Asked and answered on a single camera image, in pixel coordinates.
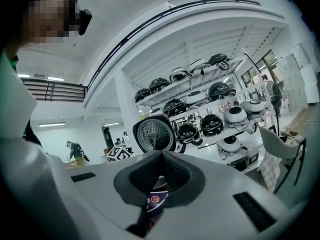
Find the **grey locker cabinet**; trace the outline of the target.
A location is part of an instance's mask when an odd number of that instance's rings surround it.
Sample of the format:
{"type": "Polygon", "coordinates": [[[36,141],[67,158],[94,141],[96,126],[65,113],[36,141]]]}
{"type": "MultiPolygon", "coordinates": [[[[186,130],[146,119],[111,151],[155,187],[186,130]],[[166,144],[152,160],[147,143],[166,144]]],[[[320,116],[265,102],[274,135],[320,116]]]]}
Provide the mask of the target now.
{"type": "Polygon", "coordinates": [[[308,107],[307,96],[305,92],[305,83],[303,81],[300,67],[296,58],[291,53],[286,58],[277,63],[280,74],[283,79],[284,93],[288,97],[290,111],[296,112],[308,107]]]}

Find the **black mezzanine railing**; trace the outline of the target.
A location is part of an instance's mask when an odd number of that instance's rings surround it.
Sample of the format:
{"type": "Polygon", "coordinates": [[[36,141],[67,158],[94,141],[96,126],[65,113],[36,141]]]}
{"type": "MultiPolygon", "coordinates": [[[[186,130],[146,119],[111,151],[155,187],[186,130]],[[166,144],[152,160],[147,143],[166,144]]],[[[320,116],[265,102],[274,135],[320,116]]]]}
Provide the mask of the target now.
{"type": "Polygon", "coordinates": [[[174,7],[170,7],[169,9],[162,11],[155,16],[149,18],[148,20],[144,21],[142,24],[138,25],[136,28],[134,28],[131,32],[129,32],[110,52],[109,54],[104,58],[102,63],[99,65],[95,73],[93,74],[92,78],[90,79],[87,89],[89,90],[102,71],[103,67],[111,60],[113,56],[122,48],[127,42],[131,40],[135,35],[140,33],[142,30],[146,29],[150,25],[156,23],[159,20],[162,20],[168,16],[171,16],[173,14],[176,14],[180,11],[194,8],[202,5],[210,5],[210,4],[218,4],[218,3],[241,3],[241,4],[250,4],[255,6],[261,6],[259,2],[252,1],[252,0],[197,0],[192,1],[188,3],[183,3],[181,5],[177,5],[174,7]]]}

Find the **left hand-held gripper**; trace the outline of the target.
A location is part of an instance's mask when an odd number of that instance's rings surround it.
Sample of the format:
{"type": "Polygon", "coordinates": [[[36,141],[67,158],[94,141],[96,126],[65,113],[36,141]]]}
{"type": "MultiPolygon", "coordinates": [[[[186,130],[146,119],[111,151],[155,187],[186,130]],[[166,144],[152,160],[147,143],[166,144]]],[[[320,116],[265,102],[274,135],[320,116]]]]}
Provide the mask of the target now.
{"type": "Polygon", "coordinates": [[[130,158],[131,156],[132,154],[123,149],[122,147],[114,146],[106,155],[106,160],[107,162],[115,162],[130,158]]]}

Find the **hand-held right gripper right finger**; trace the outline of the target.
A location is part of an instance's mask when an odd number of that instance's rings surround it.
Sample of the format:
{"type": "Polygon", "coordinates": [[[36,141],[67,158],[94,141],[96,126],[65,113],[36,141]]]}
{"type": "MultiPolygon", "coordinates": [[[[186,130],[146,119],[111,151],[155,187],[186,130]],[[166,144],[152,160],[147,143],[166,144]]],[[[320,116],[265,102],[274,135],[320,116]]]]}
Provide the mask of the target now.
{"type": "Polygon", "coordinates": [[[189,205],[166,208],[147,240],[258,240],[255,227],[234,196],[247,193],[276,222],[289,209],[242,172],[221,163],[178,153],[205,176],[202,192],[189,205]]]}

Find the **dark red rice cooker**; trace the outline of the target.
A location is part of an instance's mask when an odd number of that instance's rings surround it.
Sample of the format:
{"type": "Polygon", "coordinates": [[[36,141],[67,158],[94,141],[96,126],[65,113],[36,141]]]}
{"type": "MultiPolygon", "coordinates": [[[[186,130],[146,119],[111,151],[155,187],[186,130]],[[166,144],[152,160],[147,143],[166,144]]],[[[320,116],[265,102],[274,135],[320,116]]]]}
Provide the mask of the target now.
{"type": "MultiPolygon", "coordinates": [[[[144,152],[174,151],[176,136],[169,118],[165,114],[151,115],[136,123],[132,132],[135,140],[144,152]]],[[[151,222],[160,218],[168,196],[168,184],[164,176],[159,176],[146,200],[147,216],[151,222]]]]}

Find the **white metal shelf rack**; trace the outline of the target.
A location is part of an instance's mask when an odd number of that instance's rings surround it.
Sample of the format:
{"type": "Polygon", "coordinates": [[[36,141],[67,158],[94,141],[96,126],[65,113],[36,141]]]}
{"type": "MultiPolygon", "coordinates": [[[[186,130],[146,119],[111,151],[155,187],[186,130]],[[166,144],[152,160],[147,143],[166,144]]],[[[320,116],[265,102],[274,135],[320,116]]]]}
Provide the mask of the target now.
{"type": "Polygon", "coordinates": [[[254,65],[253,58],[248,54],[231,59],[229,62],[235,64],[235,68],[231,68],[227,73],[218,72],[217,66],[211,66],[207,68],[208,73],[206,75],[199,74],[194,78],[185,77],[138,101],[135,103],[135,106],[138,109],[142,107],[144,112],[147,111],[147,108],[154,110],[163,109],[164,105],[174,98],[181,99],[185,102],[189,93],[201,92],[206,94],[211,85],[224,81],[225,83],[234,85],[236,89],[236,94],[234,96],[227,95],[224,98],[219,98],[215,101],[201,101],[198,105],[194,104],[188,107],[185,112],[170,117],[169,120],[171,122],[176,122],[176,124],[180,126],[182,123],[187,122],[190,115],[194,115],[196,119],[195,124],[198,126],[200,123],[200,116],[205,116],[210,112],[215,112],[221,117],[223,115],[223,110],[227,106],[231,106],[233,101],[237,100],[238,102],[241,102],[245,97],[248,98],[252,91],[257,91],[259,87],[266,87],[264,83],[253,84],[249,87],[241,87],[238,83],[235,72],[245,63],[250,63],[251,66],[254,65]]]}

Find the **rows of domed appliances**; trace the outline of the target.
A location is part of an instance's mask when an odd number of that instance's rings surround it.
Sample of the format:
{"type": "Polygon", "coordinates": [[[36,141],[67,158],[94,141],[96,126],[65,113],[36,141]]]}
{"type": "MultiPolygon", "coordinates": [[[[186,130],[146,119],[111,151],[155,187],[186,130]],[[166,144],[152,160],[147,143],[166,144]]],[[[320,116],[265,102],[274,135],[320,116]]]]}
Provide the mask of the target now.
{"type": "MultiPolygon", "coordinates": [[[[168,117],[181,114],[187,111],[189,102],[180,98],[173,98],[163,108],[163,113],[168,117]]],[[[253,134],[258,129],[258,123],[248,117],[247,112],[241,106],[232,106],[223,112],[223,118],[211,113],[200,118],[199,126],[192,122],[186,122],[181,126],[172,125],[176,148],[174,151],[184,153],[187,145],[200,146],[203,143],[202,136],[211,137],[221,134],[224,128],[234,128],[238,131],[246,131],[253,134]]]]}

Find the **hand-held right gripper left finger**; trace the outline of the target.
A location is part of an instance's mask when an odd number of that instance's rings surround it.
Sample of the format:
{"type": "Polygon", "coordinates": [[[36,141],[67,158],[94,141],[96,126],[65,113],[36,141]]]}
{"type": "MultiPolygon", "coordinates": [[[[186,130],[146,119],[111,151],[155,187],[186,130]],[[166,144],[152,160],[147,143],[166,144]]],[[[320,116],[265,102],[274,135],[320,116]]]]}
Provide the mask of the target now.
{"type": "Polygon", "coordinates": [[[69,207],[78,231],[149,231],[149,197],[162,174],[162,153],[152,151],[66,170],[69,207]]]}

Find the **white square pillar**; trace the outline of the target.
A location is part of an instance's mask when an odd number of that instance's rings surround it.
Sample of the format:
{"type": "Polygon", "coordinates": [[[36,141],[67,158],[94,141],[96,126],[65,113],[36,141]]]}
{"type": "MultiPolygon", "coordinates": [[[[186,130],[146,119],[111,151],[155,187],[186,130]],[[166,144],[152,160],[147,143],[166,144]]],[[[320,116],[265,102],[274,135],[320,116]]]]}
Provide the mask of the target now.
{"type": "Polygon", "coordinates": [[[115,87],[125,131],[135,155],[142,153],[133,134],[133,126],[141,120],[141,115],[135,105],[136,90],[130,78],[121,70],[115,75],[115,87]]]}

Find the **black standing fan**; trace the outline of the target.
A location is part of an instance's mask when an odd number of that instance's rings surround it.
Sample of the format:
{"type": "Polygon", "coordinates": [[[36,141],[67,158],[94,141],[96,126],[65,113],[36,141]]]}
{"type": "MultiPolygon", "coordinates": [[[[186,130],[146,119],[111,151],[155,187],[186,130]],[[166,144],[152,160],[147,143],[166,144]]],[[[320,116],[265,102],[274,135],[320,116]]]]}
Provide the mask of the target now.
{"type": "Polygon", "coordinates": [[[282,107],[282,93],[279,89],[279,87],[272,81],[266,80],[265,81],[265,86],[267,88],[267,91],[270,95],[270,102],[272,104],[274,113],[275,113],[275,118],[276,118],[276,126],[277,126],[277,135],[280,135],[280,122],[279,122],[279,117],[280,117],[280,110],[282,107]]]}

